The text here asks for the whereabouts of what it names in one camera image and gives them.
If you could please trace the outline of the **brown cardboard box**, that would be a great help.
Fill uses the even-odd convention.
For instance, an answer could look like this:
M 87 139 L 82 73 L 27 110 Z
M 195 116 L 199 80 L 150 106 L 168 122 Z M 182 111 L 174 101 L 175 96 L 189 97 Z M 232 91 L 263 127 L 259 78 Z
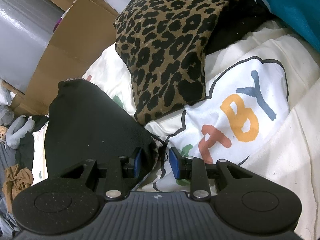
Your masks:
M 12 102 L 17 116 L 45 115 L 56 98 L 58 84 L 81 78 L 101 53 L 115 42 L 118 16 L 104 0 L 50 0 L 66 16 L 55 29 L 27 90 Z

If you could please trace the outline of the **black floral trim garment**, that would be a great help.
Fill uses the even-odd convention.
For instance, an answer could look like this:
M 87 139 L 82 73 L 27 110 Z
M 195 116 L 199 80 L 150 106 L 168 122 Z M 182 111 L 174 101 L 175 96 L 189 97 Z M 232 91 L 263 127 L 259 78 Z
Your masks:
M 61 81 L 49 106 L 44 149 L 49 176 L 87 159 L 99 164 L 141 149 L 141 172 L 156 163 L 151 134 L 98 86 L 82 79 Z

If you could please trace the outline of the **leopard print cloth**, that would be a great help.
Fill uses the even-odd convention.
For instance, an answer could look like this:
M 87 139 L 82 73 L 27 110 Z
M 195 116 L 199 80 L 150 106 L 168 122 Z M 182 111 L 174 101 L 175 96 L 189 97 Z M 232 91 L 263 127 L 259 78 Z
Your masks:
M 238 0 L 131 0 L 116 18 L 142 125 L 205 97 L 204 48 L 222 9 Z

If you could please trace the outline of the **teal patterned cloth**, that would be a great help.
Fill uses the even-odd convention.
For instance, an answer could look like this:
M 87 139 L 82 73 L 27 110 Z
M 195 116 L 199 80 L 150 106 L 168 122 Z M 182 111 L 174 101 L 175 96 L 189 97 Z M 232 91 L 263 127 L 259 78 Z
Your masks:
M 269 11 L 319 51 L 319 0 L 262 0 Z

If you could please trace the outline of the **brown crumpled garment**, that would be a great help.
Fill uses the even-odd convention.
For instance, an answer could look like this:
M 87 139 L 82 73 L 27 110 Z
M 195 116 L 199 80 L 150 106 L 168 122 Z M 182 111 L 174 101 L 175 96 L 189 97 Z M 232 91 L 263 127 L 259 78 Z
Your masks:
M 23 190 L 31 187 L 34 178 L 31 170 L 21 168 L 20 165 L 13 165 L 4 170 L 5 180 L 2 192 L 4 193 L 7 210 L 12 213 L 12 203 L 16 196 Z

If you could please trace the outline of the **grey plush toy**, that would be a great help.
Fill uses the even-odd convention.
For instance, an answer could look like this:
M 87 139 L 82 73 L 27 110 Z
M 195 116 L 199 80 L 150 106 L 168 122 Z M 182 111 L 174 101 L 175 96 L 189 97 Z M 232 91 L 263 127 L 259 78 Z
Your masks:
M 19 116 L 9 127 L 6 133 L 6 145 L 14 150 L 20 146 L 20 139 L 24 138 L 27 132 L 32 132 L 35 121 L 32 117 Z

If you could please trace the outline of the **black crumpled cloth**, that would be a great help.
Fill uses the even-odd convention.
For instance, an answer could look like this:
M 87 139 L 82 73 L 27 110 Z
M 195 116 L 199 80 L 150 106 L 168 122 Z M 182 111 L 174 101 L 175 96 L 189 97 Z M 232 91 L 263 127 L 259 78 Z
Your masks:
M 35 121 L 35 127 L 31 132 L 27 132 L 25 136 L 20 139 L 20 145 L 15 153 L 16 163 L 23 168 L 32 170 L 34 159 L 34 132 L 38 132 L 48 122 L 48 117 L 45 115 L 31 116 Z

